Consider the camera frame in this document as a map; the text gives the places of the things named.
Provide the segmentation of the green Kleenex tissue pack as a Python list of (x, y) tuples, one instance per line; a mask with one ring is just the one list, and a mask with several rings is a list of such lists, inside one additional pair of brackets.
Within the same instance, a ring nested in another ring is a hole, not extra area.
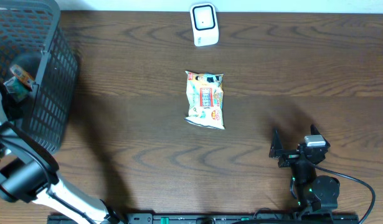
[(4, 86), (17, 103), (20, 103), (29, 96), (29, 90), (16, 77), (12, 77), (4, 82)]

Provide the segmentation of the yellow snack bag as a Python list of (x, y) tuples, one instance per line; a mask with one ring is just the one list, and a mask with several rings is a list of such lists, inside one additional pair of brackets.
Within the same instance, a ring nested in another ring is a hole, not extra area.
[(189, 110), (188, 116), (184, 119), (190, 124), (204, 128), (225, 129), (222, 112), (224, 74), (190, 71), (185, 71), (185, 73)]

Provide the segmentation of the orange Kleenex tissue pack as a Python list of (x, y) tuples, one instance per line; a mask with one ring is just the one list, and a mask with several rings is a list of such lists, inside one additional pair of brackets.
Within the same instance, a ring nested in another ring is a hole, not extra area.
[(10, 66), (11, 73), (29, 90), (33, 89), (35, 78), (21, 66), (14, 64)]

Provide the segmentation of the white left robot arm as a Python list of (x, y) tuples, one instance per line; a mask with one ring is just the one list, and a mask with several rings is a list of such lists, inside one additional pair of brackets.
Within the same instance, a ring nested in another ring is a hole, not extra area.
[(0, 197), (53, 208), (76, 223), (125, 223), (106, 203), (66, 181), (59, 165), (39, 143), (10, 122), (10, 98), (0, 82), (0, 159), (16, 158), (0, 169)]

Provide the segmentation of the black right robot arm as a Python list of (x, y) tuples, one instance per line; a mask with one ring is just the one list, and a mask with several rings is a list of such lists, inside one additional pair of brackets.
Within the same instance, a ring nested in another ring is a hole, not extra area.
[(290, 192), (302, 214), (326, 213), (338, 207), (340, 183), (334, 177), (316, 174), (315, 166), (325, 160), (330, 143), (315, 125), (310, 131), (296, 149), (285, 149), (274, 129), (269, 157), (278, 159), (278, 167), (291, 169)]

